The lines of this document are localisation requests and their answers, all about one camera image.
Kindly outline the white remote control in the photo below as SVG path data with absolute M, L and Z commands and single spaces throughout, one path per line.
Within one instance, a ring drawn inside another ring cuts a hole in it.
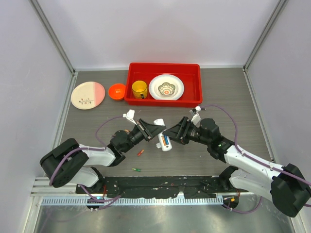
M 162 118 L 154 120 L 155 125 L 165 126 L 165 122 Z M 162 149 L 163 152 L 170 151 L 173 147 L 170 139 L 163 134 L 164 130 L 157 135 L 159 142 L 156 144 L 158 149 Z

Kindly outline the orange AAA battery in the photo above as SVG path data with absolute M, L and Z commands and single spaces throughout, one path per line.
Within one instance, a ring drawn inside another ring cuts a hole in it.
M 166 142 L 165 142 L 164 135 L 163 135 L 161 138 L 162 138 L 163 145 L 165 146 L 165 145 L 166 145 Z

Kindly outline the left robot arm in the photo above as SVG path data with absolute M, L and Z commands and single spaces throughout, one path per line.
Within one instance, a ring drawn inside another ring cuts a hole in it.
M 158 147 L 167 141 L 163 135 L 166 129 L 163 119 L 156 119 L 152 124 L 139 119 L 130 132 L 116 131 L 110 143 L 102 148 L 87 147 L 69 138 L 39 162 L 50 180 L 49 185 L 55 188 L 68 183 L 75 183 L 87 188 L 92 193 L 100 193 L 104 187 L 104 178 L 96 169 L 96 165 L 113 167 L 125 159 L 125 153 L 141 141 L 150 141 L 160 137 Z

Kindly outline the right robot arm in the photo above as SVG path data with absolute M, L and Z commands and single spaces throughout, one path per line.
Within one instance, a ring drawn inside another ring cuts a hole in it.
M 210 156 L 229 164 L 233 171 L 219 180 L 220 188 L 226 192 L 234 188 L 247 190 L 271 201 L 289 217 L 296 217 L 311 198 L 311 184 L 297 166 L 269 162 L 245 151 L 221 135 L 211 118 L 202 119 L 199 126 L 195 126 L 183 117 L 175 126 L 165 130 L 164 135 L 182 145 L 190 141 L 203 144 Z

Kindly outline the blue battery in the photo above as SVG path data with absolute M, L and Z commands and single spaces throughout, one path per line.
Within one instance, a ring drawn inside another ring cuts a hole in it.
M 164 138 L 165 138 L 166 145 L 168 145 L 168 144 L 169 144 L 169 139 L 168 139 L 168 137 L 167 137 L 167 136 L 164 136 Z

